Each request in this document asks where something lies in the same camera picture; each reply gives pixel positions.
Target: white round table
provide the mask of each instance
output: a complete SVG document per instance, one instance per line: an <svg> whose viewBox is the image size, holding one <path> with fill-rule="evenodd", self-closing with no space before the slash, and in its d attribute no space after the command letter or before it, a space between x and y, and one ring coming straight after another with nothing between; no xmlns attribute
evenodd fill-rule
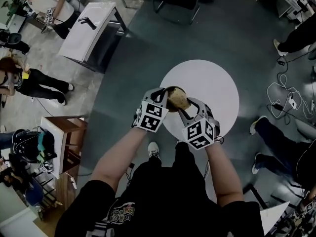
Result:
<svg viewBox="0 0 316 237"><path fill-rule="evenodd" d="M169 86L178 86L188 97L206 103L220 123L220 136L227 134L233 127L239 111L239 95L233 79L220 66L204 60L180 63L166 74L160 84L160 87L164 88ZM194 117L197 110L191 105L186 112ZM174 137L184 141L184 125L177 112L169 112L163 124Z"/></svg>

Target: gray floor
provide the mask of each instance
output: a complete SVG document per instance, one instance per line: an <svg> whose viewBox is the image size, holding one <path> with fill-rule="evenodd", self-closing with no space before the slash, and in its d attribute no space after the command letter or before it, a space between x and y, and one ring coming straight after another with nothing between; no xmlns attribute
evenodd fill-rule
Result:
<svg viewBox="0 0 316 237"><path fill-rule="evenodd" d="M129 130L133 114L146 90L159 86L166 73L177 64L203 59L224 68L238 88L238 118L225 136L223 147L242 184L254 183L264 201L270 202L270 205L275 203L270 199L272 193L294 203L295 199L283 184L284 180L266 170L260 171L257 176L252 175L255 153L262 151L269 154L269 151L258 135L249 135L254 119L258 115L269 114L266 88L276 81L277 73L285 69L276 65L278 55L272 39L283 40L293 30L294 24L278 19L273 5L255 0L216 0L212 4L204 4L192 25L186 24L189 15L185 9L170 5L157 15L153 12L151 1L145 2L136 13L129 26L130 33L117 47L97 94L82 151L80 174L90 173L103 153ZM310 71L311 63L306 58L292 63L287 83L301 90L308 103L311 91L303 94L303 89L310 82ZM271 115L269 118L291 139L301 139L294 121L285 127L283 119L275 121ZM158 133L149 134L143 142L133 161L136 167L148 159L147 144L151 140L159 144L162 164L171 166L176 139L162 126ZM198 167L204 173L205 153L199 151L194 154ZM80 177L79 188L88 179ZM125 185L124 177L118 195ZM206 190L215 200L210 176L206 180ZM255 198L247 194L246 200Z"/></svg>

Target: person sitting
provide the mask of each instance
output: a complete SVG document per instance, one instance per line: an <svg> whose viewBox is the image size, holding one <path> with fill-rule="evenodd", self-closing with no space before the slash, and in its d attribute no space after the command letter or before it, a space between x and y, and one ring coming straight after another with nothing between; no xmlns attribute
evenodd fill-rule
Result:
<svg viewBox="0 0 316 237"><path fill-rule="evenodd" d="M66 105L65 95L74 86L43 74L40 70L28 68L17 58L4 57L0 59L0 94L13 96L16 91L30 97L57 99L58 103Z"/></svg>
<svg viewBox="0 0 316 237"><path fill-rule="evenodd" d="M286 138L266 116L261 116L252 123L250 134L255 133L260 135L275 157L257 153L252 173L257 174L260 169L266 168L276 175L293 180L310 191L307 199L311 201L316 196L316 179L314 179L316 142L295 142Z"/></svg>
<svg viewBox="0 0 316 237"><path fill-rule="evenodd" d="M46 17L46 12L53 10L52 17L54 31L65 39L78 16L75 14L74 8L66 0L26 0L29 7L38 13L41 17Z"/></svg>

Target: desk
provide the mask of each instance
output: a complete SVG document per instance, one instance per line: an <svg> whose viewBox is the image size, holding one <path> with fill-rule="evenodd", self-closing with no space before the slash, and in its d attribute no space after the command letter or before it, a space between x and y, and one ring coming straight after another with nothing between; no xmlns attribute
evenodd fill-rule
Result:
<svg viewBox="0 0 316 237"><path fill-rule="evenodd" d="M55 139L52 174L59 175L80 164L80 150L87 123L80 116L42 117L40 126L49 131Z"/></svg>
<svg viewBox="0 0 316 237"><path fill-rule="evenodd" d="M88 17L95 29L80 19ZM116 35L127 30L114 2L91 2L80 14L58 54L65 56L93 71L104 73L101 66L106 52Z"/></svg>
<svg viewBox="0 0 316 237"><path fill-rule="evenodd" d="M239 111L239 95L231 76L217 64L204 60L191 60L175 66L162 80L160 87L178 86L188 97L206 103L224 136L233 127ZM197 108L191 105L186 112L195 116ZM184 128L178 113L168 113L163 121L167 130L177 139L184 141Z"/></svg>

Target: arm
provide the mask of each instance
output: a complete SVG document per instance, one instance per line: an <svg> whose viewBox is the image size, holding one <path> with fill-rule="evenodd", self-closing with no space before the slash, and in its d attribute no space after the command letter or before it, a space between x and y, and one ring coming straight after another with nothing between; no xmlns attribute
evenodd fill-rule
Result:
<svg viewBox="0 0 316 237"><path fill-rule="evenodd" d="M56 8L55 8L54 13L53 13L54 18L56 18L59 15L65 1L66 0L58 0Z"/></svg>
<svg viewBox="0 0 316 237"><path fill-rule="evenodd" d="M145 130L132 128L102 156L93 170L91 180L101 180L116 192L119 180L128 169L146 134Z"/></svg>
<svg viewBox="0 0 316 237"><path fill-rule="evenodd" d="M0 94L12 96L10 90L7 89L7 88L0 88Z"/></svg>
<svg viewBox="0 0 316 237"><path fill-rule="evenodd" d="M222 146L214 143L205 148L209 159L217 203L223 207L234 201L243 201L240 179Z"/></svg>
<svg viewBox="0 0 316 237"><path fill-rule="evenodd" d="M11 172L11 176L12 176L13 178L19 180L21 184L23 183L22 177L16 176L13 172Z"/></svg>

